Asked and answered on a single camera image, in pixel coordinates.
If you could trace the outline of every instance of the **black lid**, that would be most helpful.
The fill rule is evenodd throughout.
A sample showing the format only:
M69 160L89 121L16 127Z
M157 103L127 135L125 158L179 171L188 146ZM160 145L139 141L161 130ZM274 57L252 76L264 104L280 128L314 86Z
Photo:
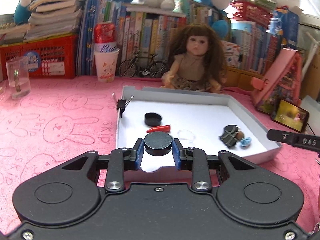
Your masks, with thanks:
M144 138L144 148L153 156L168 154L172 148L172 137L165 132L152 132Z
M156 127L161 125L162 117L156 113L146 113L144 115L144 122L147 126Z

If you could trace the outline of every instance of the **doll face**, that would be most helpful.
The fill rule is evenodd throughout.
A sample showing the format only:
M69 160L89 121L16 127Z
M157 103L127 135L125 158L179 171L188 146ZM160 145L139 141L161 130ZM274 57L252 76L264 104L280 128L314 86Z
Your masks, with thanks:
M194 56L202 56L208 51L208 37L190 36L187 41L187 51Z

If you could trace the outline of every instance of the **pink towel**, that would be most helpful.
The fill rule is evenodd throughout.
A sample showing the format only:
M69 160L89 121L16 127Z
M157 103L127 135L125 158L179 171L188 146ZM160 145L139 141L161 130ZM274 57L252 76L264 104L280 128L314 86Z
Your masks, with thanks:
M9 233L20 221L12 194L23 181L88 150L109 154L115 148L115 92L124 85L159 87L160 82L116 79L104 84L96 77L74 80L32 80L31 94L13 101L8 91L0 102L0 230ZM226 91L267 128L285 130L257 112L250 97ZM262 166L297 183L305 195L298 223L310 231L318 222L320 167L316 153L284 145L279 155Z

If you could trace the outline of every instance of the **red basket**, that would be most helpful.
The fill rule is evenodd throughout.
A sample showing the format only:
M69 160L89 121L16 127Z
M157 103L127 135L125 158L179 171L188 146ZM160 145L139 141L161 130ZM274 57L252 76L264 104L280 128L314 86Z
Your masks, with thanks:
M8 78L6 69L6 62L8 60L33 51L33 55L36 55L36 58L40 60L37 59L37 63L32 64L33 67L36 65L36 68L29 69L30 77L74 78L77 43L78 35L68 35L0 47L3 76L5 79Z
M235 9L233 19L242 21L254 21L265 28L268 28L272 14L262 7L252 4L246 0L230 3Z

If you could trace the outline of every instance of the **white cup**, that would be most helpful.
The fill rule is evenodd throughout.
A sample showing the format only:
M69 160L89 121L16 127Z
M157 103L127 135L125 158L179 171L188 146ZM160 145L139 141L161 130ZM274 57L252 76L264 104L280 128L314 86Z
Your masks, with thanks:
M113 52L94 52L98 81L109 83L115 79L119 49Z

